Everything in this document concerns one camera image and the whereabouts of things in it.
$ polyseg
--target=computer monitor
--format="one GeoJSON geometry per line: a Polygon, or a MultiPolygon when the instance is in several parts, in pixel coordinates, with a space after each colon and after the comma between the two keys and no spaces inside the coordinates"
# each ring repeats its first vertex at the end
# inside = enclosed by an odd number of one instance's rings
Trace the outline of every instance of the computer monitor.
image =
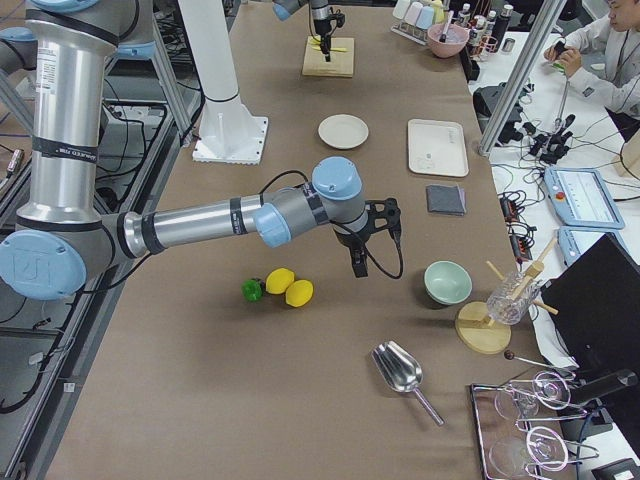
{"type": "MultiPolygon", "coordinates": [[[[552,319],[587,382],[621,369],[640,376],[640,267],[615,237],[603,235],[542,292],[552,319]]],[[[601,399],[640,454],[640,386],[601,399]]]]}

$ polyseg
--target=bowl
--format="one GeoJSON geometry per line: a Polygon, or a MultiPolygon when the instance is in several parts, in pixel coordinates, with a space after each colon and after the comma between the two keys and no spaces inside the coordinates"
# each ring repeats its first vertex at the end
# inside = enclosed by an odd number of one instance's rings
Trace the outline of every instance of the bowl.
{"type": "Polygon", "coordinates": [[[457,263],[441,260],[425,270],[424,286],[436,302],[455,305],[471,294],[471,277],[457,263]]]}
{"type": "Polygon", "coordinates": [[[444,23],[431,25],[427,30],[427,45],[436,57],[449,58],[460,53],[469,41],[469,30],[460,25],[449,25],[447,41],[442,43],[440,35],[444,29],[444,23]]]}

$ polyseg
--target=round plate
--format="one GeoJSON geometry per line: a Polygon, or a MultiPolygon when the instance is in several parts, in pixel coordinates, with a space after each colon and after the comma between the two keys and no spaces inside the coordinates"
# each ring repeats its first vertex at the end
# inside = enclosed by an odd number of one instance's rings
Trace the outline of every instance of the round plate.
{"type": "Polygon", "coordinates": [[[369,128],[358,117],[340,114],[325,118],[318,133],[326,144],[345,150],[362,145],[369,136],[369,128]]]}

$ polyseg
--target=metal scoop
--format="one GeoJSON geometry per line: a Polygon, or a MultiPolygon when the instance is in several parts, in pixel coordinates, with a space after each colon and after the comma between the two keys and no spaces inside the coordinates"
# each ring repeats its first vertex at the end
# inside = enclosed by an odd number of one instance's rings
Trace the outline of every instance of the metal scoop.
{"type": "Polygon", "coordinates": [[[400,393],[413,392],[436,424],[444,425],[442,417],[418,388],[422,382],[422,368],[415,358],[391,340],[374,348],[371,356],[389,387],[400,393]]]}

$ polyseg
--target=person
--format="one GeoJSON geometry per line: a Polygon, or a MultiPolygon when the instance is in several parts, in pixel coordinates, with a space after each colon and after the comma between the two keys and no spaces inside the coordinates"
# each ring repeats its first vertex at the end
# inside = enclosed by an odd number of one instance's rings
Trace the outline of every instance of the person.
{"type": "Polygon", "coordinates": [[[625,141],[640,128],[640,0],[609,0],[609,15],[567,35],[566,50],[544,57],[564,67],[569,84],[602,103],[625,141]],[[602,52],[604,79],[582,65],[582,54],[602,52]]]}

